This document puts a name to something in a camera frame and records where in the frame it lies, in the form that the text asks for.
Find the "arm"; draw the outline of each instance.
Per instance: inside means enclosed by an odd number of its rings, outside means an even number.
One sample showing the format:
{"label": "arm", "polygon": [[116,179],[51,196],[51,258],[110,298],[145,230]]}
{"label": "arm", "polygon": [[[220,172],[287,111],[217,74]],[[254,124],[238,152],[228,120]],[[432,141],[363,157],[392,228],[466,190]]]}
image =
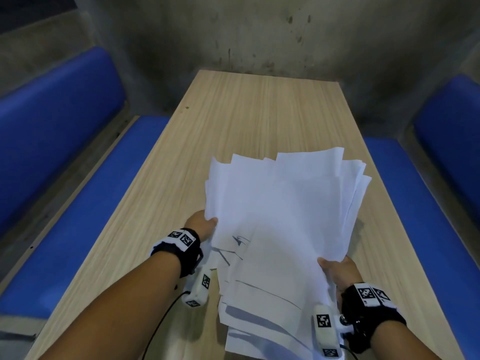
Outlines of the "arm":
{"label": "arm", "polygon": [[[348,256],[341,262],[318,258],[318,264],[331,275],[336,284],[337,300],[341,308],[343,291],[353,284],[363,282],[357,265]],[[371,337],[370,346],[378,360],[441,360],[408,327],[397,321],[381,323]]]}
{"label": "arm", "polygon": [[[216,224],[198,211],[185,227],[204,241]],[[180,271],[176,255],[153,254],[85,308],[40,360],[137,358],[170,304]]]}

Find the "right hand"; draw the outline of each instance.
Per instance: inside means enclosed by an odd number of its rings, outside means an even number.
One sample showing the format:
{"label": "right hand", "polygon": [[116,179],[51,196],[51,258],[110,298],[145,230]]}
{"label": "right hand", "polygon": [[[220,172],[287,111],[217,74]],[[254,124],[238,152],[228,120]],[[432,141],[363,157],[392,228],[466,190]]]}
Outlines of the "right hand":
{"label": "right hand", "polygon": [[363,278],[357,265],[351,258],[345,256],[342,261],[328,261],[324,258],[317,258],[326,275],[330,276],[336,284],[336,299],[339,308],[342,306],[342,293],[356,283],[362,283]]}

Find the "blue bench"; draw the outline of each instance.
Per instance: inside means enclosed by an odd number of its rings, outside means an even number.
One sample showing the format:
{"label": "blue bench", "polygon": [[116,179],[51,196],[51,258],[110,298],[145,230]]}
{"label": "blue bench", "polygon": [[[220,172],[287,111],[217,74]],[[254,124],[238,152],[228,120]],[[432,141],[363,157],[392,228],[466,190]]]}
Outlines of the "blue bench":
{"label": "blue bench", "polygon": [[[429,99],[414,125],[418,140],[478,217],[480,86],[454,77]],[[400,144],[385,138],[365,143],[460,349],[467,360],[479,359],[478,266]]]}
{"label": "blue bench", "polygon": [[[0,100],[0,222],[13,218],[123,107],[102,48],[93,48]],[[0,296],[0,314],[49,318],[168,123],[141,116]]]}

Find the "forearm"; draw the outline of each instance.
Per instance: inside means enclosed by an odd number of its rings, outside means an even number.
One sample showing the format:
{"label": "forearm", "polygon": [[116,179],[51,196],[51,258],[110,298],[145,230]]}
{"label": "forearm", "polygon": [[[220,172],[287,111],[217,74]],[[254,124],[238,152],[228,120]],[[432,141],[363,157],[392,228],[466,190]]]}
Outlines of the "forearm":
{"label": "forearm", "polygon": [[169,305],[180,261],[159,252],[98,296],[40,360],[135,359]]}
{"label": "forearm", "polygon": [[404,324],[396,321],[380,324],[370,345],[378,360],[440,360]]}

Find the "left hand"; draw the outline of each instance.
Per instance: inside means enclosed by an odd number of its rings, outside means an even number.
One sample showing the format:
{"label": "left hand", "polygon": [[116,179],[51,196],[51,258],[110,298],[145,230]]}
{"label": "left hand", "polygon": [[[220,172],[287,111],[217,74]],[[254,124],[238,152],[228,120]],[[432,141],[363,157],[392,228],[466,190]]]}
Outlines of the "left hand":
{"label": "left hand", "polygon": [[204,242],[213,234],[213,230],[217,226],[219,219],[214,217],[210,220],[205,219],[205,210],[197,211],[185,222],[183,227],[195,230],[200,237],[200,241]]}

